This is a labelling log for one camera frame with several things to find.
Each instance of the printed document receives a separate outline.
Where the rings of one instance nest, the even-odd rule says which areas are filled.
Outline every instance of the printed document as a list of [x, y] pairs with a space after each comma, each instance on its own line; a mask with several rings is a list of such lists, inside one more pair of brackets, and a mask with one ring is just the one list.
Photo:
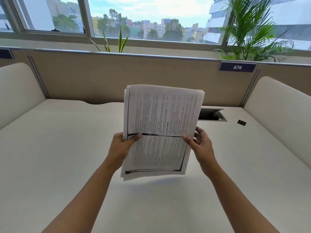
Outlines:
[[154, 85], [127, 86], [123, 138], [142, 133], [122, 164], [121, 177], [184, 175], [204, 91]]

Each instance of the window pane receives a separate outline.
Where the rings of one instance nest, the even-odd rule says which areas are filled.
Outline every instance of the window pane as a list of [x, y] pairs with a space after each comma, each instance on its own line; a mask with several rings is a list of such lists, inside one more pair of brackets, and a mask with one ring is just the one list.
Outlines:
[[1, 2], [0, 2], [0, 31], [1, 32], [13, 32], [12, 27], [8, 21], [8, 18], [3, 10]]
[[[274, 33], [279, 37], [277, 41], [292, 40], [294, 49], [311, 50], [310, 10], [311, 0], [273, 0], [270, 17], [276, 24]], [[233, 42], [229, 40], [228, 45], [233, 45]]]
[[77, 0], [16, 0], [27, 29], [83, 33]]
[[88, 0], [94, 34], [158, 41], [218, 44], [227, 11], [214, 0]]

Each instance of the desk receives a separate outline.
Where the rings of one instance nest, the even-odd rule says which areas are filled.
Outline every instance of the desk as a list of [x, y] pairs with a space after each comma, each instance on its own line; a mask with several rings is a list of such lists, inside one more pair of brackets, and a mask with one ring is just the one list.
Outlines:
[[[242, 108], [199, 121], [215, 156], [281, 232], [310, 232], [311, 170]], [[237, 124], [242, 119], [246, 126]], [[122, 131], [123, 103], [46, 100], [0, 130], [1, 232], [40, 232], [72, 200]], [[93, 232], [233, 232], [194, 154], [185, 176], [112, 178]]]

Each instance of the dark blue sign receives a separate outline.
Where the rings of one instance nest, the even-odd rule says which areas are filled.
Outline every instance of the dark blue sign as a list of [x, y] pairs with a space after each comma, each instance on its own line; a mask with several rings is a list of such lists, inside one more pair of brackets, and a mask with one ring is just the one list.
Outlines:
[[0, 49], [0, 59], [14, 59], [9, 49]]
[[256, 67], [256, 64], [250, 64], [250, 63], [221, 62], [219, 71], [252, 73], [255, 67]]

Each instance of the binder clip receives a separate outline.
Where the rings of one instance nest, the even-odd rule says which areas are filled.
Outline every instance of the binder clip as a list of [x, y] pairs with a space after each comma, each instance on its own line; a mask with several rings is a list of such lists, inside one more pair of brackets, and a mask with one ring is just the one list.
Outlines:
[[241, 125], [245, 126], [246, 122], [244, 122], [244, 121], [239, 119], [238, 124], [241, 124]]

